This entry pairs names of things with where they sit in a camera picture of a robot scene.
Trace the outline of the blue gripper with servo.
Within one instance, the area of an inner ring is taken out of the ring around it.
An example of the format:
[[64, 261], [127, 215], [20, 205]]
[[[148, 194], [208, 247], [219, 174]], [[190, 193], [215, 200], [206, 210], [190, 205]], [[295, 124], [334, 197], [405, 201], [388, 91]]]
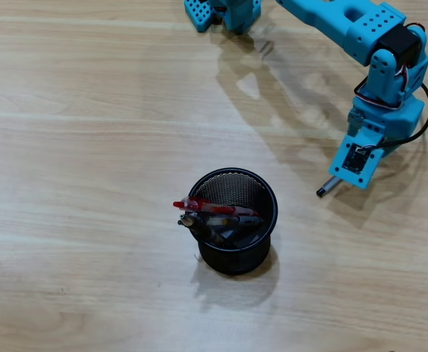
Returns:
[[348, 114], [347, 134], [361, 147], [397, 142], [413, 135], [424, 110], [424, 102], [410, 95], [400, 109], [384, 109], [360, 98]]

